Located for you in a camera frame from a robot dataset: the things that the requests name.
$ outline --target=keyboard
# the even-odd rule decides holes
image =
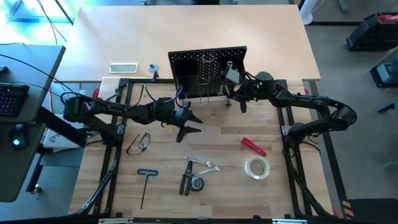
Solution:
[[[28,90],[28,85],[0,83],[0,117],[18,117]]]

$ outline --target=wooden work surface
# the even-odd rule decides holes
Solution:
[[[56,77],[100,82],[111,63],[137,62],[135,74],[172,78],[167,52],[247,46],[244,66],[275,79],[319,80],[296,5],[81,7]]]
[[[105,77],[99,97],[111,96],[118,82],[119,78]],[[175,95],[173,84],[147,86],[155,98]],[[294,93],[303,93],[301,80],[288,80],[288,86]],[[141,85],[135,84],[130,105],[137,101],[140,90]],[[247,113],[242,114],[238,102],[231,101],[232,107],[226,108],[225,99],[210,98],[210,104],[206,98],[202,99],[202,104],[195,101],[197,99],[192,100],[194,114],[204,123],[196,124],[189,121],[187,125],[199,128],[202,132],[188,134],[181,143],[175,142],[177,128],[173,128],[173,132],[170,133],[161,128],[159,122],[144,126],[128,120],[113,201],[113,214],[123,212],[127,217],[154,218],[251,218],[254,214],[262,218],[282,218],[284,214],[292,214],[277,110],[264,100],[248,103]],[[147,102],[150,102],[150,99],[145,93],[141,103]],[[293,108],[293,112],[296,122],[310,121],[309,110]],[[99,117],[106,122],[111,121],[110,116]],[[137,134],[142,135],[146,131],[151,136],[149,148],[138,156],[126,154],[126,148]],[[246,176],[244,164],[256,153],[241,148],[240,141],[243,137],[253,140],[266,150],[267,159],[271,163],[271,173],[265,180],[256,181]],[[85,149],[70,206],[71,212],[77,211],[97,187],[104,152],[105,146],[100,143],[92,144]],[[301,152],[307,184],[317,200],[331,212],[319,153],[307,145],[302,145]],[[213,161],[221,166],[218,172],[202,175],[205,181],[204,189],[191,192],[188,197],[178,194],[182,174],[187,166],[185,156]],[[157,177],[149,177],[142,210],[140,204],[145,176],[137,175],[140,168],[159,171]],[[198,164],[193,166],[194,172],[205,169],[205,166]],[[102,209],[107,193],[106,189]],[[300,191],[298,196],[303,208]]]

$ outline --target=black pegboard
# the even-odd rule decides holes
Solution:
[[[240,73],[239,81],[242,82],[246,51],[246,47],[228,47],[169,52],[176,89],[182,85],[183,96],[187,94],[188,98],[219,96],[221,84],[227,85],[229,91],[232,91],[234,83],[224,78],[227,62],[233,63],[233,69]]]

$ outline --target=pliers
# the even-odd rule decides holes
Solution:
[[[184,194],[185,196],[189,195],[189,191],[191,191],[191,185],[192,185],[192,165],[193,162],[189,161],[187,165],[187,169],[185,169],[185,173],[182,175],[182,180],[181,180],[181,185],[180,185],[180,195]],[[185,181],[188,179],[187,182],[187,188],[185,189],[184,193],[184,187],[185,187]]]

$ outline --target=tape roll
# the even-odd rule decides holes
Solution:
[[[250,165],[254,161],[259,162],[264,168],[264,172],[261,175],[256,175],[251,170]],[[271,166],[269,165],[269,162],[266,158],[262,156],[252,156],[246,161],[244,165],[244,171],[246,172],[246,175],[248,175],[253,180],[263,180],[268,177],[269,172],[271,171]]]

